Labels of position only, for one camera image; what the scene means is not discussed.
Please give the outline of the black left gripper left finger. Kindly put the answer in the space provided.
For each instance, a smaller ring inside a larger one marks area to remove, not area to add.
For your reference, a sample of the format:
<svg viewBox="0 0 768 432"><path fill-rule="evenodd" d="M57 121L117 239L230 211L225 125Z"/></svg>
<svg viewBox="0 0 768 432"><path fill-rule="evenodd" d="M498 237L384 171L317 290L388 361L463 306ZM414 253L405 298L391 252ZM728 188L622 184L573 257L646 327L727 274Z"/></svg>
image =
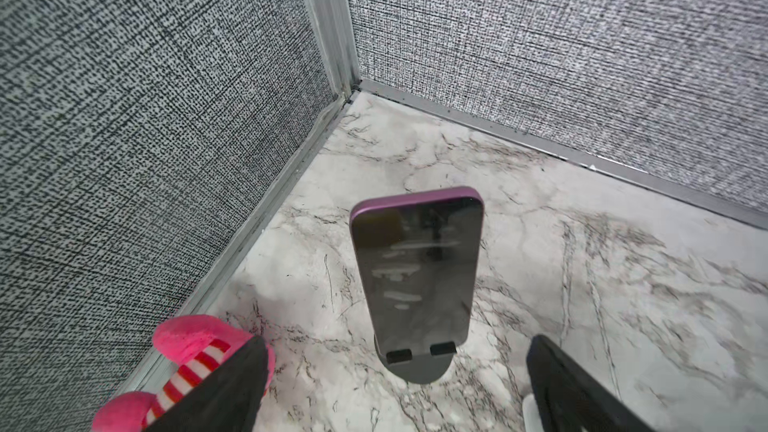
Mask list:
<svg viewBox="0 0 768 432"><path fill-rule="evenodd" d="M268 346L263 338L254 337L147 429L251 431L268 376Z"/></svg>

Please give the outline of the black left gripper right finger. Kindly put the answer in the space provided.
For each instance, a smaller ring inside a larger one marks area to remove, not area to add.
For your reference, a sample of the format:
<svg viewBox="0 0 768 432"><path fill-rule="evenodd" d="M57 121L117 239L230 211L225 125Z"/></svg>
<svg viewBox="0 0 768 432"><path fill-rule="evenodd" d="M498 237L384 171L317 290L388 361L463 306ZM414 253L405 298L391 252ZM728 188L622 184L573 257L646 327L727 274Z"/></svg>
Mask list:
<svg viewBox="0 0 768 432"><path fill-rule="evenodd" d="M544 431L652 431L548 337L532 339L526 365Z"/></svg>

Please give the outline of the phone pink case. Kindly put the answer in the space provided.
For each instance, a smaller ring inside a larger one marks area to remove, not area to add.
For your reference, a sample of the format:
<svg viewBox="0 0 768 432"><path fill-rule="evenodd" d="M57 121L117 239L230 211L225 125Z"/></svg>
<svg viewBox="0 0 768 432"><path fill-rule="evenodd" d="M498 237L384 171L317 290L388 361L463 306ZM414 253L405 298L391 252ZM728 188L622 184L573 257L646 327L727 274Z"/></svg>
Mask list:
<svg viewBox="0 0 768 432"><path fill-rule="evenodd" d="M349 230L387 365L455 354L469 335L484 202L462 186L364 200Z"/></svg>

